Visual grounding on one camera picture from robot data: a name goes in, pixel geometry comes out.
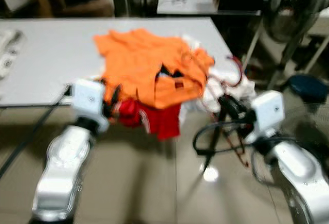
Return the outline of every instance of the chair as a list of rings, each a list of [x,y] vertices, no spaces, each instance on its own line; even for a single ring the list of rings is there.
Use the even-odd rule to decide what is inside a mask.
[[[49,0],[52,12],[57,17],[111,17],[114,16],[113,0],[91,0],[68,6],[65,0]]]

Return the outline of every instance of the metal pole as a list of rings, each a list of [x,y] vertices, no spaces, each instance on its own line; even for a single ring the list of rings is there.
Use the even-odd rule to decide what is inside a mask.
[[[260,20],[257,31],[255,32],[255,34],[253,35],[251,44],[249,46],[248,52],[246,54],[246,56],[243,58],[243,70],[246,69],[247,65],[249,64],[251,55],[253,53],[253,50],[255,49],[256,43],[261,35],[263,31],[263,19]]]
[[[220,113],[218,114],[218,116],[216,116],[217,121],[225,121],[226,114],[227,114],[226,111],[223,108],[221,108]],[[212,136],[210,145],[209,145],[209,150],[213,151],[213,150],[216,149],[216,146],[217,146],[217,143],[218,143],[218,140],[220,138],[221,133],[222,133],[222,127],[216,127],[215,131],[214,131],[214,134]],[[210,161],[211,161],[211,159],[213,158],[214,155],[215,154],[206,155],[206,161],[205,161],[205,164],[204,164],[203,173],[206,171],[206,169],[209,166]]]
[[[277,66],[274,74],[272,75],[271,80],[269,81],[269,84],[267,86],[267,89],[273,89],[275,87],[275,84],[277,83],[278,79],[282,76],[284,69],[286,68],[287,62],[291,59],[294,52],[296,51],[300,39],[303,37],[303,35],[298,35],[290,40],[290,42],[286,45],[282,52],[282,59],[279,65]]]

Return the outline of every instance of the orange shirt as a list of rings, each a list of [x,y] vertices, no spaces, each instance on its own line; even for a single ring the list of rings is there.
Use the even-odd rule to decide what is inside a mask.
[[[145,29],[127,33],[111,30],[94,39],[105,57],[105,101],[119,84],[121,100],[134,98],[156,108],[200,97],[208,69],[214,64],[204,50],[191,51],[181,38],[156,36]],[[171,74],[181,72],[183,77],[156,77],[162,66]]]

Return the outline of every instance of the white cloth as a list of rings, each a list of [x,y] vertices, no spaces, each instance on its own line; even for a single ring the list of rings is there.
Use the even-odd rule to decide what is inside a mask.
[[[200,42],[194,40],[188,35],[183,35],[182,39],[186,41],[192,49],[196,49],[201,46]],[[209,74],[217,77],[220,80],[232,84],[236,83],[239,79],[239,73],[237,71],[237,68],[234,67],[230,70],[221,70],[220,66],[213,66],[209,68]],[[255,83],[253,81],[248,80],[247,77],[243,75],[242,81],[237,87],[227,87],[227,93],[238,100],[251,99],[256,95],[254,87]],[[211,111],[212,113],[219,112],[221,110],[221,106],[219,105],[217,99],[223,94],[224,90],[221,84],[217,80],[210,78],[206,84],[206,88],[202,96],[202,101],[201,99],[194,99],[181,104],[179,112],[180,126],[182,126],[185,122],[187,114],[192,111]]]

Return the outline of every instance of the floor tile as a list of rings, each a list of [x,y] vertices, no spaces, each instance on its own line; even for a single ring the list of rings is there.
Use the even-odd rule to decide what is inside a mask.
[[[269,190],[274,201],[280,224],[294,224],[282,191],[276,188],[269,188]]]
[[[28,224],[30,215],[27,213],[6,213],[0,211],[0,222],[5,224]]]
[[[177,143],[178,223],[279,223],[268,188],[256,182],[235,154],[213,158],[211,174],[217,170],[216,182],[200,175],[204,160],[196,156],[191,144],[197,129],[205,124],[202,120],[193,114]]]
[[[33,112],[32,109],[5,112],[0,117],[3,122],[0,122],[0,134],[5,141],[0,146],[3,159],[30,131],[37,119],[35,114],[42,114],[41,110]],[[61,118],[62,115],[58,115],[58,119],[54,115],[53,122],[48,121],[1,179],[1,211],[30,213],[48,144],[68,121]],[[2,120],[6,117],[10,119],[7,123]],[[176,189],[172,145],[173,142],[159,142],[156,137],[148,136],[143,129],[111,126],[92,151],[77,217],[115,223],[174,222]]]

